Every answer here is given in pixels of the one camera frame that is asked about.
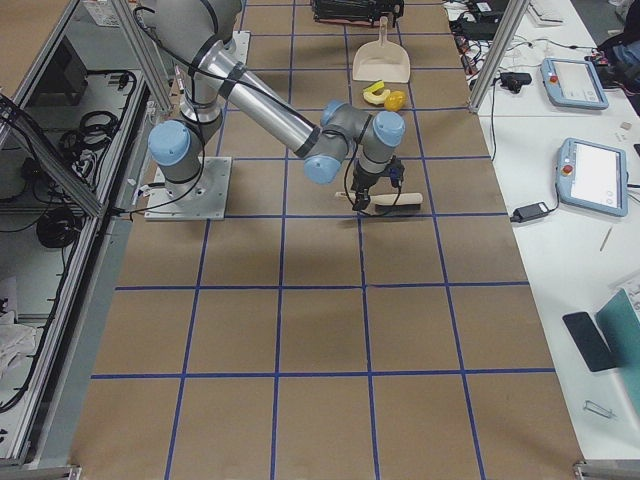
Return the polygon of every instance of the black phone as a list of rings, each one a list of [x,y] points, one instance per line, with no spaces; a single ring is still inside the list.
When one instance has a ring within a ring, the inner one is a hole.
[[[615,368],[611,351],[587,312],[570,313],[562,320],[589,370],[601,372]]]

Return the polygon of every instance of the teal notebook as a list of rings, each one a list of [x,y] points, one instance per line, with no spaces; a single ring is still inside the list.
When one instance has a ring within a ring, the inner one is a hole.
[[[631,403],[640,414],[640,319],[624,290],[596,314],[596,323],[620,369]]]

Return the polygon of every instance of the power adapter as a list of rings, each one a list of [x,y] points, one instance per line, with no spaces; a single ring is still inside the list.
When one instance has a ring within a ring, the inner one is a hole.
[[[549,215],[553,210],[544,202],[532,203],[524,207],[516,208],[509,220],[513,223],[524,223]]]
[[[500,85],[510,92],[520,93],[523,85],[531,83],[531,75],[519,72],[504,72],[500,74]]]

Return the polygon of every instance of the white table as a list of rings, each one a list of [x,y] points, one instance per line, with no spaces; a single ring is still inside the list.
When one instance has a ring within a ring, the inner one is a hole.
[[[558,0],[554,7],[564,16],[563,26],[536,27],[525,16],[517,34],[527,40],[594,45],[569,0]],[[507,52],[502,62],[503,67],[528,72],[533,79],[518,95],[496,88],[495,169],[509,212],[539,201],[556,205],[555,162],[567,137],[624,149],[629,181],[640,182],[640,157],[633,149],[634,143],[640,143],[640,119],[621,91],[607,91],[610,106],[603,111],[561,108],[548,100],[537,67],[542,59],[582,59],[588,53],[536,42],[534,48],[522,46]],[[491,101],[489,91],[479,112],[490,148]],[[623,122],[631,128],[622,128]],[[615,285],[640,274],[640,205],[629,203],[629,214],[622,219],[560,205],[542,220],[514,224],[569,414],[587,460],[640,459],[640,417],[619,373],[615,369],[590,372],[562,321],[563,315],[577,311],[593,317],[613,296]],[[612,410],[615,417],[606,419],[584,410],[587,400]]]
[[[489,142],[489,119],[482,117],[481,123]],[[598,118],[548,117],[536,128],[531,118],[496,119],[496,126],[495,168],[510,212],[538,201],[555,205],[555,160],[569,136],[623,148],[630,179],[640,180],[640,158],[632,148],[640,136],[637,118],[630,131]],[[622,219],[561,205],[540,221],[515,226],[514,232],[585,458],[640,458],[640,420],[619,374],[589,372],[562,322],[563,315],[576,311],[593,316],[613,296],[613,286],[640,273],[640,205],[630,202]],[[585,411],[586,400],[613,410],[616,417],[607,420]]]

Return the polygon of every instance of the dustpan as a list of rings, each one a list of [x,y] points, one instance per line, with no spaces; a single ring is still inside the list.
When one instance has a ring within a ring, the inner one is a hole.
[[[387,17],[380,17],[380,35],[375,42],[365,43],[353,59],[353,79],[375,82],[407,83],[411,62],[407,51],[387,40]]]

